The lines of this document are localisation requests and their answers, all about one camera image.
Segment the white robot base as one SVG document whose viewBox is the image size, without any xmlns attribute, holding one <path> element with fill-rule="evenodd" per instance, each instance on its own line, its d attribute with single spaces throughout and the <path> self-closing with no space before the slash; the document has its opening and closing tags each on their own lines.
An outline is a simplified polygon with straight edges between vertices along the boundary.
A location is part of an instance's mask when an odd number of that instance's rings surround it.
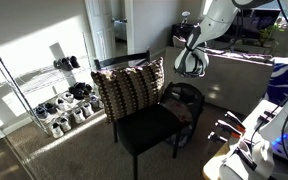
<svg viewBox="0 0 288 180">
<path fill-rule="evenodd" d="M 274 155 L 288 161 L 288 98 L 281 105 L 262 100 L 247 117 L 248 128 L 237 140 L 229 140 L 229 151 L 219 165 L 221 180 L 286 180 L 274 173 Z"/>
</svg>

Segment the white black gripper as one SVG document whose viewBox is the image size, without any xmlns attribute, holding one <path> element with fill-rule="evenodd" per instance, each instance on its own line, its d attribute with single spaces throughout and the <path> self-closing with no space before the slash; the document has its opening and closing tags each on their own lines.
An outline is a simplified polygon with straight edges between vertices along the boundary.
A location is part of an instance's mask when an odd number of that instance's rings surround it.
<svg viewBox="0 0 288 180">
<path fill-rule="evenodd" d="M 174 70 L 182 77 L 203 77 L 209 65 L 209 58 L 203 48 L 184 48 L 176 57 Z"/>
</svg>

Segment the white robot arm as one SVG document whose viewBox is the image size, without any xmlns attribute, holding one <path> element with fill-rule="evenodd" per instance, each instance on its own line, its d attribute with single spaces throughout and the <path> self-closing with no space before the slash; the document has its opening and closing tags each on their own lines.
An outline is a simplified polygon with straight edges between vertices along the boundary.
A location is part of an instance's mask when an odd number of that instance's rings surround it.
<svg viewBox="0 0 288 180">
<path fill-rule="evenodd" d="M 256 8 L 273 0 L 213 0 L 207 15 L 190 33 L 184 49 L 174 62 L 174 70 L 184 77 L 202 77 L 209 65 L 203 45 L 222 36 L 239 10 Z"/>
</svg>

